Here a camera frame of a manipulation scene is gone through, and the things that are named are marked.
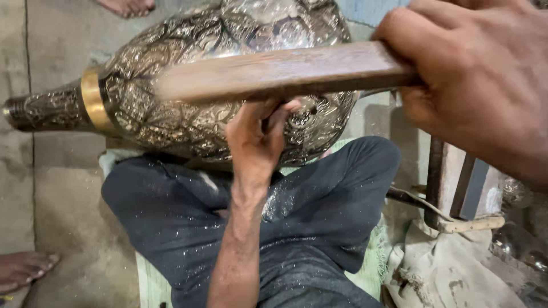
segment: embossed metal vase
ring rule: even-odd
[[[27,132],[98,132],[181,157],[227,161],[224,129],[242,103],[158,100],[154,83],[162,70],[201,59],[349,41],[333,0],[225,0],[150,27],[80,80],[9,99],[3,113]],[[330,148],[356,99],[354,92],[307,96],[304,108],[286,123],[280,164],[297,165]]]

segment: white cloth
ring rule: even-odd
[[[400,308],[519,307],[518,296],[482,265],[491,230],[444,234],[413,220],[394,247],[384,284]]]

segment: forearm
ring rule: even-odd
[[[232,187],[230,217],[209,285],[208,307],[255,307],[259,296],[259,231],[267,187]]]

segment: hand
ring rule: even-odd
[[[270,177],[284,146],[283,127],[299,100],[280,105],[278,100],[250,102],[226,126],[226,140],[232,154],[235,184],[268,188]],[[265,131],[262,122],[268,121]]]
[[[374,37],[413,62],[407,116],[518,179],[548,187],[548,12],[527,0],[413,1]]]

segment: black pants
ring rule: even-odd
[[[281,243],[313,245],[341,269],[362,266],[369,234],[400,161],[389,140],[369,136],[271,185],[261,251]],[[190,170],[155,157],[116,165],[102,195],[135,249],[173,286],[172,301],[205,301],[230,204],[231,175]]]

